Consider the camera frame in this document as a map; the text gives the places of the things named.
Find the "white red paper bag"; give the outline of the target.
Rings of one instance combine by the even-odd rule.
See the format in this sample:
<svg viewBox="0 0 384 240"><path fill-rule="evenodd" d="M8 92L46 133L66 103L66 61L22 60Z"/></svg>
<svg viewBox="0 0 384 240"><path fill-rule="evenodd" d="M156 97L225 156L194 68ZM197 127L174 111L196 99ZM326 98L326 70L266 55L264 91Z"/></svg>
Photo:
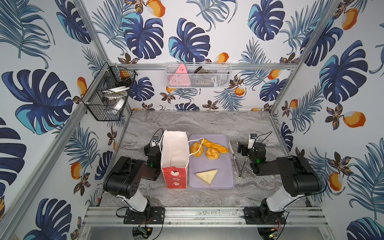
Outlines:
<svg viewBox="0 0 384 240"><path fill-rule="evenodd" d="M166 130L161 137L161 170L168 189L187 188L190 146L186 132Z"/></svg>

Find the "round golden bread roll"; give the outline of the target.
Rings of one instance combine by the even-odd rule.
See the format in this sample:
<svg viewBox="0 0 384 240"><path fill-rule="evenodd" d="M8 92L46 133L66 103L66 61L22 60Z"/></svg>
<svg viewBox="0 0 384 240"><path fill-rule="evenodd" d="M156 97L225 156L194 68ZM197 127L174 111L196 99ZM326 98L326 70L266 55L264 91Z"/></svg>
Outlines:
<svg viewBox="0 0 384 240"><path fill-rule="evenodd" d="M204 150L204 146L201 143L193 143L190 146L190 155L198 158L204 153Z"/></svg>

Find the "braided golden bread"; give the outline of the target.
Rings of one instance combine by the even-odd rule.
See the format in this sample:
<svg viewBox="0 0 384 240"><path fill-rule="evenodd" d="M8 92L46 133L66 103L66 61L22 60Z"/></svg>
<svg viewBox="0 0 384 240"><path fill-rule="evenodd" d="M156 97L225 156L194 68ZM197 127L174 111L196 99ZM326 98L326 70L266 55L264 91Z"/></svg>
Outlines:
<svg viewBox="0 0 384 240"><path fill-rule="evenodd" d="M220 157L220 151L214 147L209 147L206 150L206 157L209 160L216 160Z"/></svg>

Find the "twisted long golden bread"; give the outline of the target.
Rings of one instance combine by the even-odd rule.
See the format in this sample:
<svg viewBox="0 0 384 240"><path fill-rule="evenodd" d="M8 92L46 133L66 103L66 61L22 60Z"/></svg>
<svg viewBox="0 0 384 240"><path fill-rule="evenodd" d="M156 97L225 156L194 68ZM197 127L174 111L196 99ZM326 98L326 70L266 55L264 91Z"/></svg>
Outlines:
<svg viewBox="0 0 384 240"><path fill-rule="evenodd" d="M226 148L226 147L223 147L219 144L216 144L216 143L213 143L213 142L210 142L208 141L207 139L202 139L200 140L200 143L204 146L204 147L207 147L207 148L214 148L216 150L218 150L221 154L227 154L229 152L229 149Z"/></svg>

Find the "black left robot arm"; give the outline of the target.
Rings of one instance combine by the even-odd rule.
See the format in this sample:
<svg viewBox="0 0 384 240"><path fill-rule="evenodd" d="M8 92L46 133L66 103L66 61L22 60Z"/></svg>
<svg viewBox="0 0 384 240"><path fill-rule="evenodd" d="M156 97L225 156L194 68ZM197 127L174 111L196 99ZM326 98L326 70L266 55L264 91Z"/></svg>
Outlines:
<svg viewBox="0 0 384 240"><path fill-rule="evenodd" d="M125 203L126 213L117 217L124 219L124 224L161 224L162 214L151 207L147 198L139 191L142 179L156 181L161 173L161 150L159 146L148 144L144 147L146 161L129 157L120 157L108 173L104 191Z"/></svg>

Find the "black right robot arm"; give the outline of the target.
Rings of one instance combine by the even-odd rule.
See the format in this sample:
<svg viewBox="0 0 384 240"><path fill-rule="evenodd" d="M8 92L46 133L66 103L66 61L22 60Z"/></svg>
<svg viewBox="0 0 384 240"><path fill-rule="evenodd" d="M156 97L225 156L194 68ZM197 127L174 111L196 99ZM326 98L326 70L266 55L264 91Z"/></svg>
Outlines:
<svg viewBox="0 0 384 240"><path fill-rule="evenodd" d="M263 199L258 207L244 208L247 225L284 225L285 208L301 197L318 194L322 182L303 156L288 156L266 160L266 145L252 146L239 143L238 153L250 159L250 166L256 176L279 175L283 186L272 196Z"/></svg>

